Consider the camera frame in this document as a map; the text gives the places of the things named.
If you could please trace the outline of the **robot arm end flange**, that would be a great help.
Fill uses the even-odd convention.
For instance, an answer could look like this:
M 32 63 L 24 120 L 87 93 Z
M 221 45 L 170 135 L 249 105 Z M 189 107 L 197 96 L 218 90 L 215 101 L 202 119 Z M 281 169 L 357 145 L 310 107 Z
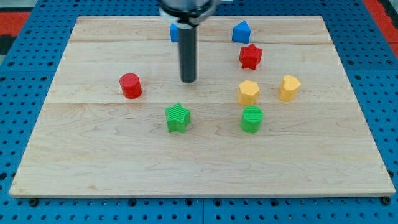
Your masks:
M 160 15 L 176 26 L 198 26 L 212 16 L 220 0 L 160 0 Z

